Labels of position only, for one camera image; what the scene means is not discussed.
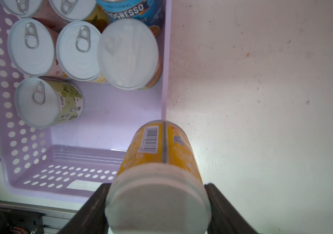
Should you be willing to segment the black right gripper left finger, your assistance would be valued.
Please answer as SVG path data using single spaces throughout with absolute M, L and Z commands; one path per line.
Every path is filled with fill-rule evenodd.
M 107 234 L 105 202 L 109 189 L 109 183 L 102 184 L 59 234 Z

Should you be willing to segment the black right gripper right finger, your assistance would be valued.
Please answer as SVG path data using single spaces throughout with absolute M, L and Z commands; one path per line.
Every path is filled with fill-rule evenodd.
M 204 187 L 212 210 L 208 234 L 258 234 L 213 183 Z

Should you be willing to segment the purple plastic basket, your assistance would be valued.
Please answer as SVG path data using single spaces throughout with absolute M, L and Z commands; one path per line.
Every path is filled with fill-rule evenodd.
M 83 115 L 38 130 L 15 109 L 14 93 L 25 76 L 10 60 L 7 38 L 17 17 L 0 3 L 0 200 L 84 203 L 100 184 L 114 181 L 135 132 L 166 117 L 171 12 L 167 1 L 166 25 L 157 38 L 163 73 L 153 88 L 126 91 L 80 82 Z

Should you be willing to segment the white lid can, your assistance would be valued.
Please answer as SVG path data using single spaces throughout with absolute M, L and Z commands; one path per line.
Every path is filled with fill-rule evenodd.
M 59 33 L 35 19 L 18 20 L 7 39 L 11 62 L 29 77 L 45 77 L 68 81 L 56 56 Z
M 35 77 L 18 85 L 14 104 L 18 116 L 40 130 L 76 120 L 85 110 L 84 95 L 78 86 Z
M 43 2 L 43 0 L 0 0 L 7 11 L 21 18 L 32 17 L 40 10 Z
M 86 21 L 73 21 L 58 35 L 56 57 L 67 76 L 79 82 L 107 84 L 98 59 L 100 31 Z
M 134 135 L 105 215 L 115 234 L 204 234 L 211 205 L 186 133 L 151 121 Z
M 97 48 L 100 71 L 123 90 L 147 90 L 159 81 L 163 65 L 157 40 L 143 22 L 120 19 L 105 28 Z
M 95 0 L 49 0 L 49 4 L 65 21 L 83 20 L 93 24 L 100 32 L 111 23 Z

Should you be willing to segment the white lid can front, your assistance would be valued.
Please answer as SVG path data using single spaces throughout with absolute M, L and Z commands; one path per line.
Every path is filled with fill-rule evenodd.
M 40 10 L 43 2 L 43 0 L 0 0 L 7 11 L 21 18 L 32 17 Z

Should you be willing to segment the white lid can back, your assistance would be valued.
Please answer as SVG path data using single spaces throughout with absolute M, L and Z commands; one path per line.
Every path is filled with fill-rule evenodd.
M 100 32 L 111 23 L 95 0 L 49 0 L 49 4 L 65 21 L 83 20 L 93 24 Z

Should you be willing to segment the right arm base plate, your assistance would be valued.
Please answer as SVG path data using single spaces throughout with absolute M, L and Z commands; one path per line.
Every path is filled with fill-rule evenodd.
M 0 201 L 0 234 L 57 234 L 75 210 Z

